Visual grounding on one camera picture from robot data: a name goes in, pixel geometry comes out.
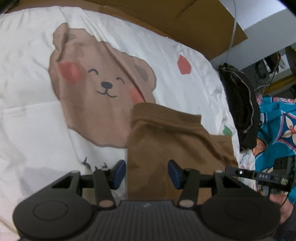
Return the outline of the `person right hand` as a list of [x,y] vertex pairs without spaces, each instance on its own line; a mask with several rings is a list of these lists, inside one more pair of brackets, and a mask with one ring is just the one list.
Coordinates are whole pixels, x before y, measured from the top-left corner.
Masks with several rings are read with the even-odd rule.
[[270,194],[269,200],[280,206],[280,224],[283,224],[292,214],[293,204],[284,193]]

